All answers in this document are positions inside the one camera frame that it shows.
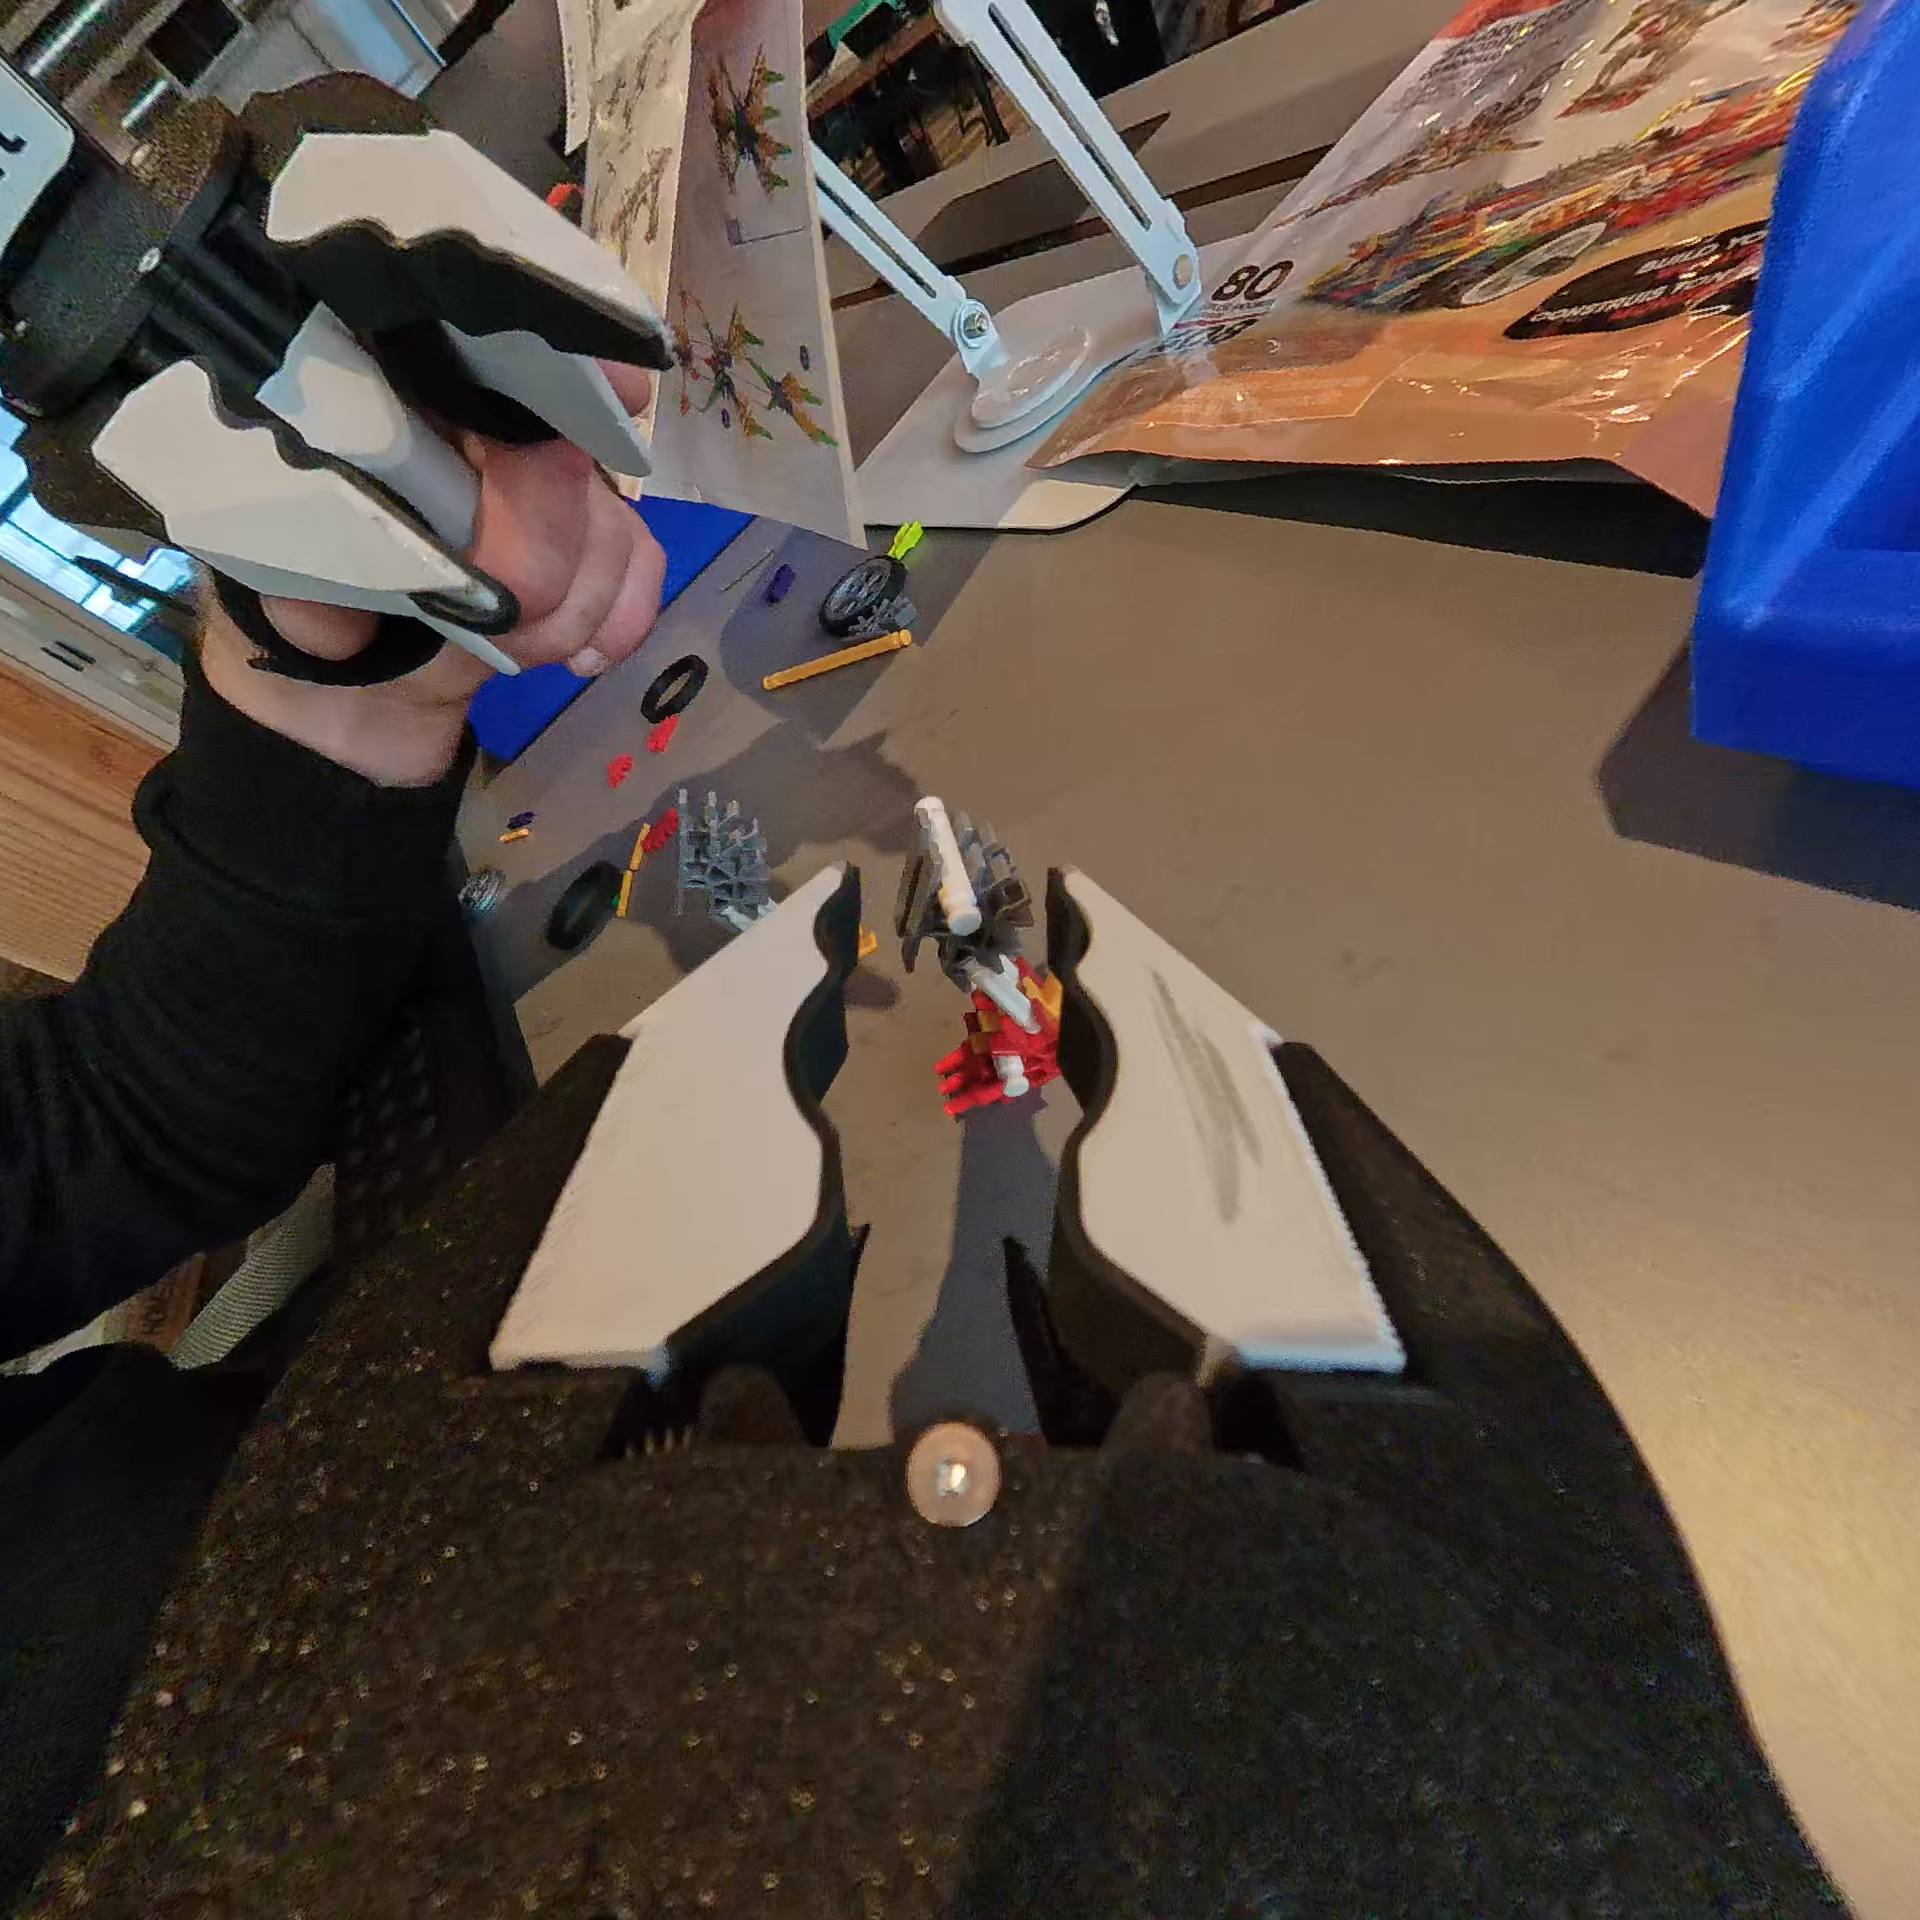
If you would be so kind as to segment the printed instruction sheet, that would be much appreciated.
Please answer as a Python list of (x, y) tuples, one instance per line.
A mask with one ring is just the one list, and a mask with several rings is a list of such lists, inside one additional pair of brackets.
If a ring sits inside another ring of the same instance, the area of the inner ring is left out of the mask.
[(664, 322), (646, 492), (860, 534), (802, 2), (558, 2), (584, 228)]

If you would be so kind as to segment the wooden board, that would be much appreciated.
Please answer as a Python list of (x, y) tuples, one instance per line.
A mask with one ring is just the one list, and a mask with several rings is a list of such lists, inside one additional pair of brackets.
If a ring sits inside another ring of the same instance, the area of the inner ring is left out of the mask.
[(2, 661), (2, 959), (82, 973), (151, 851), (132, 827), (144, 778), (179, 739), (179, 670), (106, 681), (102, 701)]

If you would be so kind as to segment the dark clothing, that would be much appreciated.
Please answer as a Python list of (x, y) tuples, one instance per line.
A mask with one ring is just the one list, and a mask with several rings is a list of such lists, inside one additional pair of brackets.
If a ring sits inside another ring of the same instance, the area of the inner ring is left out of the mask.
[(2, 1910), (97, 1777), (252, 1411), (146, 1344), (2, 1377)]

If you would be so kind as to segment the grey red yellow toy assembly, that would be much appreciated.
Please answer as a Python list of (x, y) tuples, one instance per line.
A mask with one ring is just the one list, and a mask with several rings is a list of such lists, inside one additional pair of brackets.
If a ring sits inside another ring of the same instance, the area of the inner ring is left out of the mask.
[(1038, 903), (1007, 844), (972, 827), (968, 815), (947, 811), (978, 885), (980, 931), (964, 940), (940, 926), (919, 820), (901, 881), (892, 931), (902, 968), (914, 968), (926, 946), (937, 968), (968, 995), (964, 1038), (932, 1067), (947, 1116), (964, 1120), (1026, 1098), (1059, 1076), (1063, 982), (1038, 968), (1022, 950), (1022, 934), (1038, 923)]
[(673, 914), (702, 911), (731, 934), (743, 934), (776, 911), (770, 897), (766, 839), (742, 803), (702, 801), (679, 789), (679, 881)]

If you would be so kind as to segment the blue plastic bin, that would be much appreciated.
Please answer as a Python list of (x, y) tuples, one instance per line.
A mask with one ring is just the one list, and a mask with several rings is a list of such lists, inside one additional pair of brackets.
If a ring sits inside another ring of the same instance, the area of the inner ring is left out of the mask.
[(1788, 140), (1696, 583), (1690, 726), (1916, 786), (1916, 2), (1855, 15)]

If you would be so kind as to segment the white toy rod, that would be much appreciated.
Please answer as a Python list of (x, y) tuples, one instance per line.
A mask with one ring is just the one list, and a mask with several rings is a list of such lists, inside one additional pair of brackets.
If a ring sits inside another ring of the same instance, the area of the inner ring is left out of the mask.
[(917, 820), (925, 829), (925, 860), (937, 921), (947, 934), (968, 940), (980, 931), (982, 916), (955, 815), (947, 811), (947, 801), (925, 795), (917, 801)]

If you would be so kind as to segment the toy parts bag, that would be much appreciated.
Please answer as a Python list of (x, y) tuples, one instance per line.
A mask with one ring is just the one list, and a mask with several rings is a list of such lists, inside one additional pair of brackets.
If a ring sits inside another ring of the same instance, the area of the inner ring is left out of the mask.
[(1857, 11), (1467, 2), (1030, 461), (1602, 461), (1714, 515), (1782, 160)]

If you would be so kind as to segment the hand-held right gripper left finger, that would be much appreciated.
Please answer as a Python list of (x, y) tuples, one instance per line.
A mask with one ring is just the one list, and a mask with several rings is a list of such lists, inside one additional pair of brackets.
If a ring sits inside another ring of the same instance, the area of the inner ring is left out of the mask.
[(760, 1302), (847, 1277), (847, 1195), (823, 1108), (843, 1070), (860, 869), (826, 864), (620, 1025), (626, 1052), (491, 1331), (491, 1369), (687, 1372)]

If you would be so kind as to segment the person's left hand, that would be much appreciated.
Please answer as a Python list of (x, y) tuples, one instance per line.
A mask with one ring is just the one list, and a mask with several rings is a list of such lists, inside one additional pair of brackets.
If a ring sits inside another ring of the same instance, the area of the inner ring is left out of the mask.
[[(467, 562), (522, 611), (497, 648), (598, 676), (628, 661), (662, 611), (664, 550), (608, 476), (576, 444), (497, 444), (435, 418), (479, 476)], [(288, 681), (252, 664), (252, 640), (209, 606), (206, 683), (237, 712), (373, 784), (425, 786), (457, 758), (489, 666), (447, 644), (415, 674), (373, 686)]]

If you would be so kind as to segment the blue plastic container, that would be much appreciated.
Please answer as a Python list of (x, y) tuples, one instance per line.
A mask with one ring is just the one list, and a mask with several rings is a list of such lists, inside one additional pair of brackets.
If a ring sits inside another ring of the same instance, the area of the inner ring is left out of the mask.
[[(669, 611), (754, 519), (731, 507), (679, 498), (642, 498), (630, 510), (664, 555), (662, 611)], [(467, 707), (467, 730), (481, 754), (506, 763), (526, 754), (587, 691), (564, 664), (491, 676)]]

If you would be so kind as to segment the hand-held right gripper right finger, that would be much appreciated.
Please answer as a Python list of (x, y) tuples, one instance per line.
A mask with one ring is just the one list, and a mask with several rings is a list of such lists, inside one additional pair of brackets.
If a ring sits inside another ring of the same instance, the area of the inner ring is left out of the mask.
[(1046, 1307), (1103, 1389), (1177, 1372), (1403, 1377), (1406, 1341), (1281, 1079), (1281, 1035), (1075, 867), (1046, 877), (1063, 987)]

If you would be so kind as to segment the instruction sheet on white stand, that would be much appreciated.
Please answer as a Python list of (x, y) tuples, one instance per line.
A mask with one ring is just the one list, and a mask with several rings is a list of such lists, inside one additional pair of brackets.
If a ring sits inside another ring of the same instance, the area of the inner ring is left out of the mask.
[(1020, 444), (1067, 410), (1105, 365), (1125, 355), (1123, 346), (1096, 343), (1096, 331), (1084, 322), (1055, 328), (995, 322), (813, 140), (809, 172), (823, 258), (826, 235), (838, 235), (951, 350), (956, 397), (947, 406), (947, 439), (960, 454), (980, 458)]

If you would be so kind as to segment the toy wheel with grey hub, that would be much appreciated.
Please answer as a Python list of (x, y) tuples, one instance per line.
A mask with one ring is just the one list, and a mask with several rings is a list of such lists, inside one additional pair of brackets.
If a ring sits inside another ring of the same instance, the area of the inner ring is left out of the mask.
[(847, 567), (826, 589), (818, 606), (822, 627), (847, 644), (874, 636), (878, 606), (906, 592), (911, 592), (906, 563), (886, 562), (886, 550), (870, 555), (860, 563)]

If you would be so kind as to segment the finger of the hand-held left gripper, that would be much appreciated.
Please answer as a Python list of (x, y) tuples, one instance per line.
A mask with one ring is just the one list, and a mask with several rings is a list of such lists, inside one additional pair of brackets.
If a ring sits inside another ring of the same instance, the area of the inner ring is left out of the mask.
[(626, 266), (444, 128), (302, 134), (264, 233), (299, 285), (367, 334), (444, 322), (646, 372), (673, 358)]
[(90, 458), (169, 543), (264, 596), (410, 615), (442, 634), (506, 634), (518, 620), (515, 595), (399, 496), (281, 418), (234, 409), (198, 358), (137, 384)]

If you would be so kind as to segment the person's left forearm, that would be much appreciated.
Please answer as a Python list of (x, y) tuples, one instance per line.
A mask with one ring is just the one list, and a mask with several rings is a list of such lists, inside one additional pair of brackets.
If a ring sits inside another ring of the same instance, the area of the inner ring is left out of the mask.
[(2, 1008), (2, 1357), (299, 1195), (453, 899), (472, 758), (457, 726), (435, 779), (377, 784), (188, 670), (140, 885), (79, 978)]

